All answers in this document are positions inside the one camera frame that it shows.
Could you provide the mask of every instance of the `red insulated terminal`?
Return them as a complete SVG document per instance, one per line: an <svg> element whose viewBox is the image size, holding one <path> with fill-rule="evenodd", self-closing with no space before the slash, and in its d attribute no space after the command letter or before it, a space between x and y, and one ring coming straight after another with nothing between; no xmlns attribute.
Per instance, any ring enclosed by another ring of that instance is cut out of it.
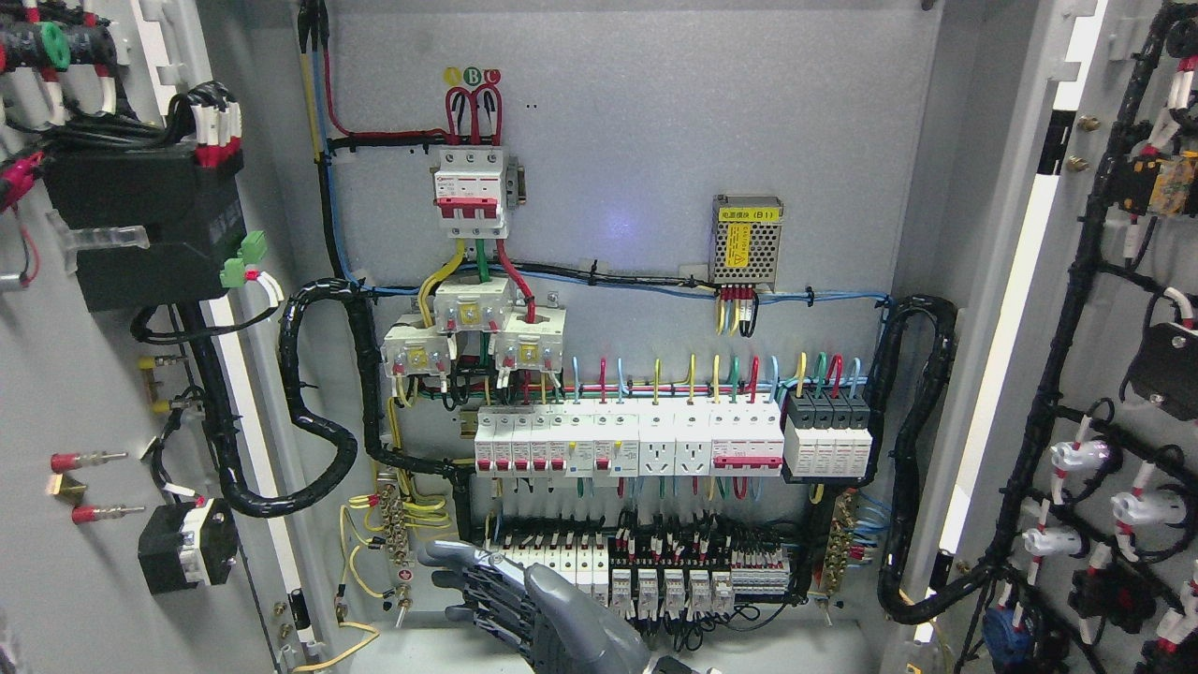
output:
<svg viewBox="0 0 1198 674"><path fill-rule="evenodd" d="M134 512L145 512L145 506L75 506L71 510L71 522L86 524L101 520L120 520Z"/></svg>
<svg viewBox="0 0 1198 674"><path fill-rule="evenodd" d="M87 468L89 466L103 466L110 461L127 459L128 456L128 453L50 455L50 470L61 474L68 470Z"/></svg>

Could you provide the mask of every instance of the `black box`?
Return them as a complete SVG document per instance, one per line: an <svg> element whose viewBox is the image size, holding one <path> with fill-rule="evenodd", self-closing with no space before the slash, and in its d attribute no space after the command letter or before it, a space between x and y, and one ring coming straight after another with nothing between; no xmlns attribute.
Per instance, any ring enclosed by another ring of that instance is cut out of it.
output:
<svg viewBox="0 0 1198 674"><path fill-rule="evenodd" d="M246 236L235 176L241 153L219 166L195 163L195 146L84 151L56 156L46 188L71 230L141 225L149 248L79 250L87 309L212 299L224 261Z"/></svg>
<svg viewBox="0 0 1198 674"><path fill-rule="evenodd" d="M196 510L192 503L159 506L150 516L138 539L138 561L151 595L189 590L201 584L220 585L229 579L229 560L237 554L237 527L228 502L211 499L208 504L202 524L194 530L184 530L184 520ZM206 570L202 581L187 578L184 560L180 559L186 544L199 546Z"/></svg>

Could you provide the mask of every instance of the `green connector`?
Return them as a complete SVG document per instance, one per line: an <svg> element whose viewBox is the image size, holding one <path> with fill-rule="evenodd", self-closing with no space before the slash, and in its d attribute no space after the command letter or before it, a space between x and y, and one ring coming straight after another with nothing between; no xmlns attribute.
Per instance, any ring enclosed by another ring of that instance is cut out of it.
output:
<svg viewBox="0 0 1198 674"><path fill-rule="evenodd" d="M220 285L241 287L246 284L246 262L241 257L229 257L220 269Z"/></svg>
<svg viewBox="0 0 1198 674"><path fill-rule="evenodd" d="M246 237L241 239L241 247L237 248L237 256L247 265L261 262L262 257L266 256L266 232L258 230L246 233Z"/></svg>

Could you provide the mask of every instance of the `gray robotic arm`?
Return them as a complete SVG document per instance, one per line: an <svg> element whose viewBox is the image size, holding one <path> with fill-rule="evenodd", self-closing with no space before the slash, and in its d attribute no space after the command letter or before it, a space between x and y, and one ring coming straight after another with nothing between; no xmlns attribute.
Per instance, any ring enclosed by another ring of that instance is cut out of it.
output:
<svg viewBox="0 0 1198 674"><path fill-rule="evenodd" d="M515 649L537 674L696 674L672 657L653 663L640 634L546 566L527 569L459 541L432 541L420 563L432 582L461 591L446 609Z"/></svg>

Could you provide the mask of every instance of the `miniature circuit breaker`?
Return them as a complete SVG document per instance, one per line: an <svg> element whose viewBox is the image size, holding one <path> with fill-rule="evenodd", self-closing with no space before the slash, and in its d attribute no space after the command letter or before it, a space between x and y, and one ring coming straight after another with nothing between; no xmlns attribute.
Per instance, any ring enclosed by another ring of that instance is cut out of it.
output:
<svg viewBox="0 0 1198 674"><path fill-rule="evenodd" d="M442 283L432 296L437 329L458 332L498 332L512 311L512 280L506 277L479 283L468 277L453 277Z"/></svg>
<svg viewBox="0 0 1198 674"><path fill-rule="evenodd" d="M520 170L503 147L441 147L434 172L437 220L450 238L507 238Z"/></svg>
<svg viewBox="0 0 1198 674"><path fill-rule="evenodd" d="M774 286L782 239L778 196L719 194L712 205L710 281Z"/></svg>
<svg viewBox="0 0 1198 674"><path fill-rule="evenodd" d="M448 381L454 345L436 326L424 327L418 314L404 314L383 336L383 359L392 378L432 376Z"/></svg>
<svg viewBox="0 0 1198 674"><path fill-rule="evenodd" d="M495 360L500 364L501 387L507 385L503 375L514 370L545 372L553 377L562 370L563 342L565 335L565 309L537 306L537 321L525 322L522 311L513 311L503 322L503 329L492 345Z"/></svg>

